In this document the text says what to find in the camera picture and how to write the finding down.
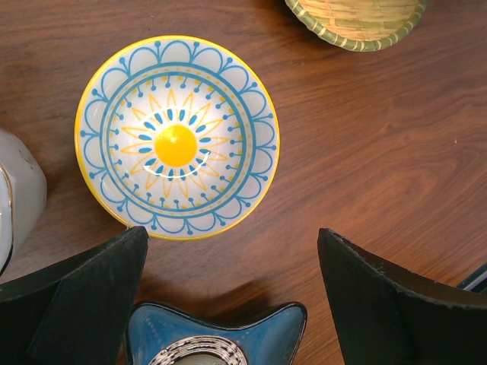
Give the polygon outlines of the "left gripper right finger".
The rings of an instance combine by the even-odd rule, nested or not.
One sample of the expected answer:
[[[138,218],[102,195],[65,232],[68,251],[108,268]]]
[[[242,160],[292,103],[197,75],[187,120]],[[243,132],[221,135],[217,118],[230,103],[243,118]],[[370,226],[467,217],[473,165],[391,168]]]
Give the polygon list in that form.
[[[320,270],[347,364],[484,364],[486,267],[451,287],[362,249],[331,229]]]

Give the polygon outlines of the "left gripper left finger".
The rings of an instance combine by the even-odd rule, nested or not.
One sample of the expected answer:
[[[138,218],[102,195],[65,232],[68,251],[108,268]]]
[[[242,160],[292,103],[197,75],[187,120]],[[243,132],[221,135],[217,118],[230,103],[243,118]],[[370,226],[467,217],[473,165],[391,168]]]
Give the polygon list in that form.
[[[148,251],[133,227],[1,285],[3,364],[114,364]]]

